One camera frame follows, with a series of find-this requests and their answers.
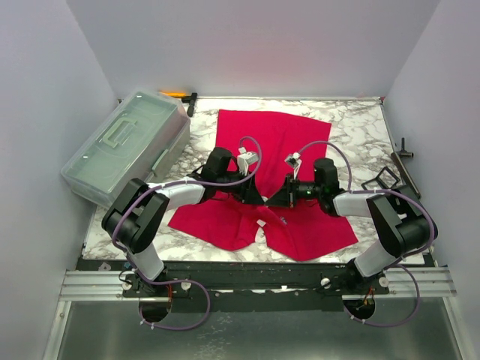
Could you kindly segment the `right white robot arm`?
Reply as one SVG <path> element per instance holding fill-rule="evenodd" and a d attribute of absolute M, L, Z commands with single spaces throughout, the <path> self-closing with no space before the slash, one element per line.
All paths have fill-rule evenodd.
<path fill-rule="evenodd" d="M 351 259 L 337 280 L 330 280 L 334 289 L 363 293 L 371 287 L 373 277 L 422 252 L 438 236 L 437 225 L 409 186 L 345 190 L 340 186 L 337 167 L 329 158 L 313 162 L 313 181 L 300 181 L 294 173 L 287 174 L 282 187 L 266 205 L 292 209 L 298 200 L 315 200 L 324 214 L 334 218 L 357 216 L 373 221 L 378 239 Z"/>

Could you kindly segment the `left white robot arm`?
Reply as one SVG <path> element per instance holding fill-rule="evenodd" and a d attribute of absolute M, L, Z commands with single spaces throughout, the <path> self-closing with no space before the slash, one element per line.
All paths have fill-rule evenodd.
<path fill-rule="evenodd" d="M 164 262 L 153 245 L 166 212 L 212 200 L 217 192 L 229 194 L 244 205 L 264 204 L 255 183 L 263 153 L 243 147 L 238 151 L 235 156 L 216 147 L 203 165 L 180 180 L 148 184 L 133 178 L 103 216 L 102 229 L 123 251 L 148 295 L 159 296 L 167 285 L 161 274 Z"/>

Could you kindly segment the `red t-shirt garment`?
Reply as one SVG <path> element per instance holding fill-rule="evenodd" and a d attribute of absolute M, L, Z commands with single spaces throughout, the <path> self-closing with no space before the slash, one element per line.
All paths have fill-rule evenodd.
<path fill-rule="evenodd" d="M 256 186 L 261 195 L 270 197 L 291 170 L 285 157 L 311 142 L 316 145 L 301 156 L 299 178 L 313 180 L 313 163 L 325 157 L 330 130 L 328 122 L 282 112 L 222 109 L 215 144 L 236 153 L 242 137 L 253 137 L 262 149 Z M 258 220 L 265 226 L 260 227 Z M 358 241 L 346 218 L 324 214 L 314 201 L 301 200 L 294 208 L 269 208 L 242 205 L 223 193 L 203 204 L 177 209 L 169 227 L 225 251 L 258 250 L 296 261 L 314 260 Z"/>

